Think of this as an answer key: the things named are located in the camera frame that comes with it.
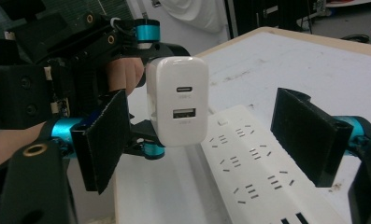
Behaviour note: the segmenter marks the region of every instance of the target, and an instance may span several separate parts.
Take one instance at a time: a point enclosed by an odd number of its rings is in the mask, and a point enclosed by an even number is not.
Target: white wall
[[[220,5],[222,15],[226,18],[223,0],[216,1]],[[219,33],[212,34],[171,17],[163,7],[153,7],[150,0],[142,0],[142,2],[149,19],[157,20],[161,24],[161,41],[181,45],[191,55],[211,49],[228,40],[227,24]],[[127,4],[135,19],[142,18],[136,0],[127,0]]]

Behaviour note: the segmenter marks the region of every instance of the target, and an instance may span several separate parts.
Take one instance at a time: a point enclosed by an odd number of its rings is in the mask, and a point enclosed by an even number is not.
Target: usb-c port
[[[193,118],[196,117],[196,109],[178,109],[173,110],[173,119]]]
[[[177,92],[186,92],[186,91],[192,91],[192,87],[178,87]]]

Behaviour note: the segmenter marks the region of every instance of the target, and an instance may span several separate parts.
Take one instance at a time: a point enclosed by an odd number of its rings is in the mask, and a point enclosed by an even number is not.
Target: teal joint
[[[164,147],[159,147],[156,144],[144,143],[145,158],[149,160],[157,160],[164,156]]]
[[[72,141],[71,128],[81,122],[81,119],[59,119],[51,131],[52,138],[60,138],[67,144],[67,147],[61,147],[61,150],[72,150],[72,153],[65,158],[76,158],[74,142]]]
[[[334,119],[345,121],[349,125],[353,126],[348,144],[349,147],[357,147],[357,144],[355,143],[357,142],[357,138],[359,138],[360,136],[364,136],[364,128],[360,124],[360,122],[354,117],[349,116],[335,116]]]
[[[160,41],[160,26],[138,25],[136,27],[136,38],[138,42]]]

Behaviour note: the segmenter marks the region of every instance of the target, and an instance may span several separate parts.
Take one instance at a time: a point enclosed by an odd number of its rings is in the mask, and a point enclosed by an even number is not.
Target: power strip switch
[[[245,106],[210,116],[202,148],[233,223],[346,223]]]

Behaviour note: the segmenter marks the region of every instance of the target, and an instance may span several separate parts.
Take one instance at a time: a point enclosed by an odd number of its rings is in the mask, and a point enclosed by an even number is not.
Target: floor
[[[328,17],[318,17],[312,25],[313,35],[342,38],[347,35],[371,35],[371,3],[328,9]]]

